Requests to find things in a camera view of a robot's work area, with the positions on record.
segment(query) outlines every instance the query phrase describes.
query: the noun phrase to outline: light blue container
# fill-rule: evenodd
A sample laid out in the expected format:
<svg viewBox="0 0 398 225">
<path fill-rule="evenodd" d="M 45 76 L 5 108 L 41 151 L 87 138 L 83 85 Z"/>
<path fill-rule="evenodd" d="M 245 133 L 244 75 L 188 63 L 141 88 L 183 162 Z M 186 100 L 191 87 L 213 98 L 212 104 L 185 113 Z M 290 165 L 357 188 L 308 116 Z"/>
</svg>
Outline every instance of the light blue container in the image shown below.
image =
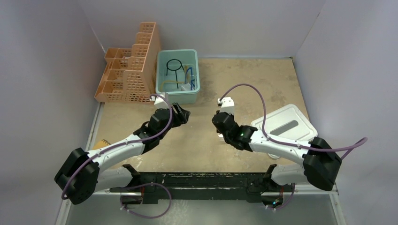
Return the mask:
<svg viewBox="0 0 398 225">
<path fill-rule="evenodd" d="M 167 71 L 167 62 L 172 59 L 177 59 L 181 61 L 183 68 L 192 67 L 192 77 L 191 71 L 188 70 L 187 76 L 185 76 L 184 69 L 180 68 L 177 70 L 177 75 L 175 71 Z M 170 69 L 178 69 L 181 65 L 177 60 L 170 61 L 168 67 Z M 193 83 L 195 88 L 193 90 L 181 90 L 181 85 L 175 82 L 165 82 L 161 90 L 161 85 L 164 81 L 177 81 L 190 83 L 191 78 L 193 78 Z M 180 49 L 180 50 L 165 50 L 158 53 L 158 62 L 156 70 L 156 93 L 160 94 L 162 92 L 168 93 L 168 100 L 170 103 L 177 102 L 178 104 L 193 104 L 196 102 L 198 93 L 200 90 L 199 82 L 199 69 L 198 69 L 198 53 L 194 49 Z"/>
</svg>

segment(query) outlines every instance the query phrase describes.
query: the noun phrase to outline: yellow object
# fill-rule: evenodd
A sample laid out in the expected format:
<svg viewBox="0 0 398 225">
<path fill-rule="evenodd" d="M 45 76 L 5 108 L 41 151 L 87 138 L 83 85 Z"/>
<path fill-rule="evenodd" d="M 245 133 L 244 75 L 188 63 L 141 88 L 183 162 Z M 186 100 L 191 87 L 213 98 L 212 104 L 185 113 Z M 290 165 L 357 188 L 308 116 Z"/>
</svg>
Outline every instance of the yellow object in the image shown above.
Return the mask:
<svg viewBox="0 0 398 225">
<path fill-rule="evenodd" d="M 100 148 L 104 148 L 111 145 L 111 143 L 109 143 L 107 140 L 102 139 L 101 141 L 97 142 L 94 147 L 92 148 L 93 150 L 95 149 L 100 149 Z"/>
<path fill-rule="evenodd" d="M 163 91 L 163 85 L 165 83 L 184 83 L 184 82 L 182 82 L 182 81 L 172 81 L 172 80 L 163 81 L 163 83 L 161 84 L 161 87 L 160 87 L 160 91 Z"/>
</svg>

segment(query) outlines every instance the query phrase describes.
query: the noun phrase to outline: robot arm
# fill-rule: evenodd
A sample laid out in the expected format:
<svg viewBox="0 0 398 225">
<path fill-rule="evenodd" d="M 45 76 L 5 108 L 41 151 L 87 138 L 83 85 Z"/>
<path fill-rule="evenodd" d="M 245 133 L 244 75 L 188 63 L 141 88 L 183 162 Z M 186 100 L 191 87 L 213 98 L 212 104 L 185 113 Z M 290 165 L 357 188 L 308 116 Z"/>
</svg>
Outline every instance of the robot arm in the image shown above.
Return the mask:
<svg viewBox="0 0 398 225">
<path fill-rule="evenodd" d="M 72 178 L 70 185 L 67 187 L 66 195 L 73 204 L 85 201 L 97 190 L 114 187 L 109 187 L 110 184 L 125 182 L 126 175 L 133 173 L 131 168 L 121 167 L 108 171 L 106 169 L 132 156 L 138 156 L 152 150 L 159 145 L 160 140 L 163 139 L 171 128 L 188 122 L 190 112 L 182 109 L 177 103 L 174 103 L 170 126 L 156 138 L 148 139 L 148 137 L 162 131 L 170 118 L 168 105 L 162 99 L 156 98 L 155 106 L 157 110 L 151 116 L 150 120 L 144 122 L 138 130 L 125 139 L 102 149 L 84 151 L 78 148 L 71 152 L 54 179 L 61 189 L 65 188 L 79 167 L 87 162 L 88 159 L 93 158 Z"/>
<path fill-rule="evenodd" d="M 268 178 L 277 185 L 309 182 L 322 190 L 330 191 L 333 188 L 341 165 L 340 157 L 334 152 L 317 152 L 301 148 L 308 146 L 330 149 L 331 147 L 323 139 L 315 137 L 311 142 L 295 141 L 268 134 L 268 137 L 294 144 L 295 147 L 277 144 L 266 138 L 256 127 L 239 126 L 234 120 L 234 102 L 231 98 L 218 100 L 218 105 L 221 109 L 216 112 L 212 123 L 227 144 L 238 150 L 269 153 L 296 163 L 269 167 Z"/>
</svg>

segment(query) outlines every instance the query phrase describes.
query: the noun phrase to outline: metal frame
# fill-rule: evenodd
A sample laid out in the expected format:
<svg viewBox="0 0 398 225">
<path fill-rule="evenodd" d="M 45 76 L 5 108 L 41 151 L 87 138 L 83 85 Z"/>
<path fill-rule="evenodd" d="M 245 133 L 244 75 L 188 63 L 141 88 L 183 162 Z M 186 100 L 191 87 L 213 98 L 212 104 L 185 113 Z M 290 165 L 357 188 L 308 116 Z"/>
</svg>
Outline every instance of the metal frame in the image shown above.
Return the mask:
<svg viewBox="0 0 398 225">
<path fill-rule="evenodd" d="M 97 111 L 94 115 L 92 127 L 90 129 L 90 134 L 87 140 L 85 150 L 90 150 L 94 146 L 95 137 L 97 135 L 98 127 L 100 124 L 101 116 L 104 110 L 104 103 L 99 103 Z M 262 196 L 267 195 L 278 195 L 277 192 L 267 192 L 263 193 Z M 129 196 L 141 196 L 141 193 L 119 193 L 119 192 L 110 192 L 108 189 L 103 191 L 98 191 L 93 193 L 93 195 L 129 195 Z M 332 208 L 335 214 L 336 222 L 338 225 L 346 225 L 345 218 L 343 215 L 343 211 L 341 209 L 340 201 L 338 198 L 338 189 L 335 185 L 331 191 L 323 191 L 315 188 L 310 184 L 298 184 L 296 185 L 294 195 L 329 195 L 330 202 L 332 204 Z M 68 219 L 70 207 L 72 203 L 70 200 L 63 200 L 61 203 L 61 208 L 58 213 L 58 217 L 56 220 L 56 225 L 65 225 Z"/>
</svg>

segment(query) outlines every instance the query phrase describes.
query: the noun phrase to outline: table top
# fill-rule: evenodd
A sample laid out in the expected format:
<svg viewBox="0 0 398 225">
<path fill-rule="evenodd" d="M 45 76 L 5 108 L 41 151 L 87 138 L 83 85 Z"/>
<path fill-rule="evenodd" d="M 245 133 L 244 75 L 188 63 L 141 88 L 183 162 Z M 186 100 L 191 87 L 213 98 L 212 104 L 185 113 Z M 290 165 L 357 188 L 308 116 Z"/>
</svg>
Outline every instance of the table top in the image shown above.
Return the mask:
<svg viewBox="0 0 398 225">
<path fill-rule="evenodd" d="M 199 59 L 200 91 L 195 104 L 181 105 L 191 111 L 187 124 L 171 129 L 151 151 L 124 160 L 147 172 L 263 172 L 271 164 L 287 165 L 287 159 L 271 159 L 265 153 L 240 151 L 221 142 L 211 122 L 219 107 L 217 98 L 238 83 L 249 83 L 262 93 L 267 113 L 295 104 L 308 117 L 291 59 Z M 230 94 L 239 125 L 263 116 L 257 93 L 237 87 Z M 138 129 L 154 113 L 153 105 L 105 103 L 95 142 L 115 143 Z"/>
</svg>

